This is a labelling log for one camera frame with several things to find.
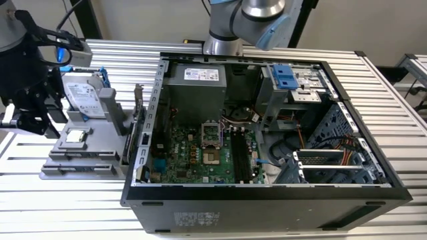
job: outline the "motherboard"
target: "motherboard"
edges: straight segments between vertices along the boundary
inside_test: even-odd
[[[153,159],[152,183],[264,183],[253,131],[218,129],[218,123],[172,128],[166,157]]]

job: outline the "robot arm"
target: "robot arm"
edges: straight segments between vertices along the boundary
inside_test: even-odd
[[[284,38],[289,16],[285,0],[210,0],[208,55],[242,54],[242,42],[268,51]]]
[[[66,60],[45,61],[40,46],[65,50]],[[0,129],[60,137],[48,116],[49,113],[57,123],[66,122],[58,67],[72,62],[73,51],[84,50],[82,42],[66,31],[38,27],[27,11],[15,10],[10,0],[0,0],[0,98],[5,106]]]

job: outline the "power supply label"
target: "power supply label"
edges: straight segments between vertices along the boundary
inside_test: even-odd
[[[186,68],[184,80],[220,81],[217,69]]]

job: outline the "workbench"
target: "workbench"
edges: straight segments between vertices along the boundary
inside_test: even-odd
[[[427,55],[405,54],[396,67],[402,67],[427,88]]]
[[[134,84],[150,96],[160,52],[201,53],[198,44],[88,40],[92,67],[108,71],[116,100],[134,104]],[[9,133],[0,145],[0,233],[19,239],[330,239],[427,238],[427,125],[361,52],[244,47],[246,57],[326,61],[350,102],[408,187],[413,201],[349,232],[204,233],[148,235],[129,208],[120,206],[124,181],[40,180],[54,139]]]

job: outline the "black pole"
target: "black pole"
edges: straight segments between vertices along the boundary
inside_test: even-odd
[[[309,13],[312,12],[312,9],[316,8],[317,3],[318,3],[318,0],[304,0],[301,2],[300,12],[298,12],[292,36],[286,45],[288,48],[294,49],[298,44]]]

